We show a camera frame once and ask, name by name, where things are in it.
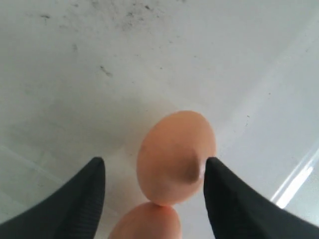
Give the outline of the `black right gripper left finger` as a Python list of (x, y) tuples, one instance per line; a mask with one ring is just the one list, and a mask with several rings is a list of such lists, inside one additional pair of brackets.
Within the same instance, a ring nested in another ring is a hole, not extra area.
[(91, 159), (48, 198), (4, 222), (2, 239), (92, 239), (105, 199), (105, 163)]

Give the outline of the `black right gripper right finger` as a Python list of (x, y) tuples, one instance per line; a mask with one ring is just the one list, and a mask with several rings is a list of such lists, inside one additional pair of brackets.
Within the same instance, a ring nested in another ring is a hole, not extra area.
[(217, 239), (317, 239), (317, 226), (277, 207), (217, 157), (206, 161), (203, 194)]

